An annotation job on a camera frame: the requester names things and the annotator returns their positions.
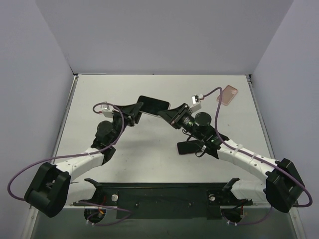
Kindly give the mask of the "pink phone case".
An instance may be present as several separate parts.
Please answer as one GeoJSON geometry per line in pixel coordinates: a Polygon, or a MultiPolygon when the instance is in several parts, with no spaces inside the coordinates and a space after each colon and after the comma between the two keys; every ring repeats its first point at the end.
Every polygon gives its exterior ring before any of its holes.
{"type": "Polygon", "coordinates": [[[237,95],[238,90],[233,86],[227,85],[222,92],[221,104],[227,106],[231,103],[234,97],[237,95]]]}

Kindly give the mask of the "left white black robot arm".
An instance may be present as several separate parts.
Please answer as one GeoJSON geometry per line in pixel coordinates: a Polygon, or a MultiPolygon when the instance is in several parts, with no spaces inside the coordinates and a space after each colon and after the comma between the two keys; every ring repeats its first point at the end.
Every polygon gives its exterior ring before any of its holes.
{"type": "Polygon", "coordinates": [[[99,204],[103,193],[97,189],[98,183],[90,179],[75,182],[75,179],[112,158],[116,151],[114,145],[125,128],[139,122],[142,106],[143,103],[139,102],[127,106],[114,105],[113,111],[103,110],[113,120],[98,124],[92,145],[81,154],[64,156],[62,162],[41,164],[24,200],[50,218],[56,216],[67,204],[81,200],[91,205],[99,204]]]}

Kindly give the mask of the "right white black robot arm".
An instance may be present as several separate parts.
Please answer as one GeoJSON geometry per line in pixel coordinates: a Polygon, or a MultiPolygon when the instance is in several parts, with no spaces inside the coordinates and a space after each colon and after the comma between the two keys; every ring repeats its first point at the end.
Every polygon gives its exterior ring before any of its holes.
{"type": "Polygon", "coordinates": [[[287,213],[296,206],[305,186],[288,159],[281,161],[255,154],[224,135],[216,133],[210,114],[199,112],[194,117],[187,104],[160,111],[159,116],[175,129],[183,129],[197,140],[199,152],[232,163],[258,178],[261,183],[237,179],[223,190],[223,199],[233,204],[239,199],[268,202],[280,212],[287,213]]]}

